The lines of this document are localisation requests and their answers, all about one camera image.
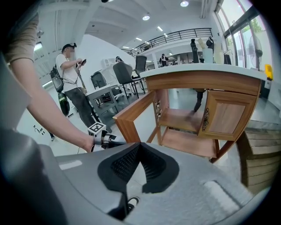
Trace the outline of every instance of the man wearing black cap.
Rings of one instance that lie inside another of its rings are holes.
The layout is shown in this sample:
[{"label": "man wearing black cap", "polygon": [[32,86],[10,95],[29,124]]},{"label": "man wearing black cap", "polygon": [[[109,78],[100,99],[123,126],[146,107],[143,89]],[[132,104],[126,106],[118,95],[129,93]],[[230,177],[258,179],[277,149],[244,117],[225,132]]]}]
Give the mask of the man wearing black cap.
[{"label": "man wearing black cap", "polygon": [[57,70],[60,76],[63,78],[64,86],[63,92],[72,101],[74,106],[77,108],[81,120],[90,127],[95,123],[91,116],[91,106],[84,94],[82,88],[81,79],[78,77],[78,71],[81,66],[84,66],[86,62],[82,64],[82,59],[69,60],[74,56],[74,48],[76,44],[66,44],[56,58]]}]

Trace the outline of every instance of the black metal railing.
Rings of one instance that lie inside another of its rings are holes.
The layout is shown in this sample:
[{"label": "black metal railing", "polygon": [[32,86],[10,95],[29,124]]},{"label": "black metal railing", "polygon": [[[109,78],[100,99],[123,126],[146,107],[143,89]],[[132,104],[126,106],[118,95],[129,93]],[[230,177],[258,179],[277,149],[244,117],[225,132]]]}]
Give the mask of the black metal railing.
[{"label": "black metal railing", "polygon": [[187,30],[181,30],[173,33],[168,33],[166,35],[162,35],[159,37],[156,37],[152,40],[149,40],[132,50],[124,50],[125,52],[129,53],[132,56],[135,56],[137,54],[140,54],[141,52],[144,52],[148,49],[151,49],[153,47],[166,44],[172,41],[176,40],[182,40],[182,39],[188,39],[188,38],[196,38],[196,37],[210,37],[212,35],[211,28],[196,28],[196,29],[187,29]]}]

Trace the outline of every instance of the shirt sleeve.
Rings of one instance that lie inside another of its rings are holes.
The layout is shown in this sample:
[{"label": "shirt sleeve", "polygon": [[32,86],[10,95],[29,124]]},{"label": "shirt sleeve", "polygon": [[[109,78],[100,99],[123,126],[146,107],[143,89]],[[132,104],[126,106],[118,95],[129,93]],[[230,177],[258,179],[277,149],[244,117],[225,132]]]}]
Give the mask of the shirt sleeve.
[{"label": "shirt sleeve", "polygon": [[56,65],[57,65],[57,68],[60,68],[61,65],[66,62],[66,58],[63,54],[59,54],[56,58]]}]

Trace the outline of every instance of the wooden desk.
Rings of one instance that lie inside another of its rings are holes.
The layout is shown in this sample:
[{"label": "wooden desk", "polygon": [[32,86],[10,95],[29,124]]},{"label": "wooden desk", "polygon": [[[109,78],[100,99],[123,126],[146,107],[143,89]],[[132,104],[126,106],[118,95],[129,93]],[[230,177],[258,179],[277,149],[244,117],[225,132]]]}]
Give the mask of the wooden desk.
[{"label": "wooden desk", "polygon": [[[143,142],[141,133],[149,132],[146,142],[157,135],[159,145],[210,157],[211,162],[218,160],[237,141],[257,103],[261,80],[266,80],[262,72],[208,63],[168,66],[140,76],[146,79],[148,93],[114,117],[126,141]],[[170,109],[170,88],[207,89],[204,113]],[[146,110],[150,104],[153,104],[153,115]],[[147,113],[146,117],[155,117],[153,130],[145,120],[144,128],[135,126],[135,119],[143,113]],[[164,133],[160,126],[166,126]],[[218,140],[227,142],[220,148]]]}]

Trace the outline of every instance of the black backpack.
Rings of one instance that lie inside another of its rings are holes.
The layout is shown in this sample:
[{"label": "black backpack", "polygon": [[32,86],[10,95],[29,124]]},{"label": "black backpack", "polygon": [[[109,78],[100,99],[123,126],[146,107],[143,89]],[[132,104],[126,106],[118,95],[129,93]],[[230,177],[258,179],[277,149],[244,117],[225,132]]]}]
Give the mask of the black backpack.
[{"label": "black backpack", "polygon": [[58,73],[57,65],[55,65],[53,67],[53,69],[51,70],[50,76],[51,76],[52,82],[54,84],[54,87],[56,88],[56,91],[58,93],[61,93],[63,90],[63,81],[62,81],[61,76]]}]

